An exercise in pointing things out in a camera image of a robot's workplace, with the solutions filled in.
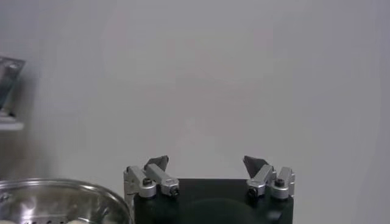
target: gray wall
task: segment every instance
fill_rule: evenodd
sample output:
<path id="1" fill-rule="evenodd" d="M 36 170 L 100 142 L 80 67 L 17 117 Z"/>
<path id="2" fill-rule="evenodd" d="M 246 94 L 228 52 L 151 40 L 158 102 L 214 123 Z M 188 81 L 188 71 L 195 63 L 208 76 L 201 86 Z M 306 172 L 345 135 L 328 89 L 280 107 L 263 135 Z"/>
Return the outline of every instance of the gray wall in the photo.
<path id="1" fill-rule="evenodd" d="M 0 52 L 28 61 L 2 177 L 121 194 L 122 170 L 152 156 L 177 177 L 247 178 L 252 155 L 296 172 L 296 223 L 387 223 L 389 9 L 0 0 Z"/>

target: metal bracket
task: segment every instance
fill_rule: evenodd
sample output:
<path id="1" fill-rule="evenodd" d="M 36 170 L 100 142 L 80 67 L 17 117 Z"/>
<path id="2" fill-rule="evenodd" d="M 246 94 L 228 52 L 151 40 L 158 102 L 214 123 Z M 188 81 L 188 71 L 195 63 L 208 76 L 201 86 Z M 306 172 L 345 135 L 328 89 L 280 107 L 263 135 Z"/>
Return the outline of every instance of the metal bracket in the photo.
<path id="1" fill-rule="evenodd" d="M 156 183 L 145 176 L 138 166 L 129 166 L 123 173 L 123 179 L 126 195 L 138 193 L 143 198 L 156 195 Z"/>
<path id="2" fill-rule="evenodd" d="M 289 167 L 282 167 L 278 177 L 271 184 L 271 195 L 277 199 L 287 199 L 294 196 L 295 173 Z"/>
<path id="3" fill-rule="evenodd" d="M 265 194 L 266 185 L 276 178 L 276 171 L 273 166 L 263 165 L 260 171 L 251 179 L 246 181 L 248 185 L 248 196 L 257 198 Z"/>
<path id="4" fill-rule="evenodd" d="M 145 173 L 146 176 L 156 181 L 156 183 L 161 186 L 162 194 L 165 194 L 170 197 L 179 196 L 179 180 L 170 177 L 163 170 L 161 170 L 161 168 L 159 168 L 156 164 L 146 165 Z"/>

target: bowl rim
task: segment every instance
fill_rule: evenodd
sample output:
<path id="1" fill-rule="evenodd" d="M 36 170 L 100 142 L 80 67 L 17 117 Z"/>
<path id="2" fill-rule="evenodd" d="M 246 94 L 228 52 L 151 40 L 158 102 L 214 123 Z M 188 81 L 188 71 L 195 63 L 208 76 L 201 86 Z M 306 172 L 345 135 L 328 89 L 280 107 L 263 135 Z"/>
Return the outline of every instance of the bowl rim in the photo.
<path id="1" fill-rule="evenodd" d="M 111 191 L 110 189 L 107 189 L 106 187 L 97 184 L 92 184 L 86 181 L 66 178 L 28 178 L 22 180 L 3 180 L 0 181 L 0 192 L 4 190 L 6 191 L 15 188 L 32 186 L 61 186 L 97 192 L 101 195 L 111 198 L 119 205 L 121 205 L 122 210 L 127 214 L 128 218 L 131 219 L 129 206 L 122 197 L 120 197 L 117 193 Z"/>

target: screw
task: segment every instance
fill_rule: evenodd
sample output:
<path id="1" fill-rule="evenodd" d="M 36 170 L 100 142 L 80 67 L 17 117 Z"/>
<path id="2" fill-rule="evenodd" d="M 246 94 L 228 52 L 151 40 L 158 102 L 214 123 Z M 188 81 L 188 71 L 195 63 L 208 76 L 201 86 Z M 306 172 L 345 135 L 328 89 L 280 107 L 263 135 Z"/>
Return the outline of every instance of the screw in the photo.
<path id="1" fill-rule="evenodd" d="M 4 193 L 4 194 L 2 194 L 2 195 L 0 196 L 0 202 L 7 201 L 10 197 L 11 197 L 10 194 Z"/>
<path id="2" fill-rule="evenodd" d="M 283 179 L 278 178 L 278 179 L 275 180 L 275 186 L 277 186 L 277 187 L 284 187 L 285 186 L 285 181 Z"/>
<path id="3" fill-rule="evenodd" d="M 248 189 L 248 196 L 249 196 L 250 198 L 257 198 L 257 189 L 254 188 L 254 187 L 250 187 L 250 188 Z"/>
<path id="4" fill-rule="evenodd" d="M 144 178 L 142 180 L 142 185 L 143 186 L 150 186 L 150 185 L 152 185 L 152 183 L 153 183 L 153 181 L 151 179 L 149 179 L 149 178 Z"/>
<path id="5" fill-rule="evenodd" d="M 169 193 L 174 198 L 177 198 L 180 195 L 180 191 L 177 186 L 172 187 L 171 190 L 169 190 Z"/>

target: stainless steel bowl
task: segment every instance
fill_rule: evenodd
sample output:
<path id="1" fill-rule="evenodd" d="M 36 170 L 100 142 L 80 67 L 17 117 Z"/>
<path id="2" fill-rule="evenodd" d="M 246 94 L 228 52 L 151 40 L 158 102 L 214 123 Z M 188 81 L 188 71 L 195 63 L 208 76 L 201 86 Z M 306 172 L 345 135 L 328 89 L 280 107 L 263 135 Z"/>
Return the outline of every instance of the stainless steel bowl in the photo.
<path id="1" fill-rule="evenodd" d="M 75 180 L 0 181 L 0 220 L 19 224 L 129 224 L 129 209 L 114 192 Z"/>

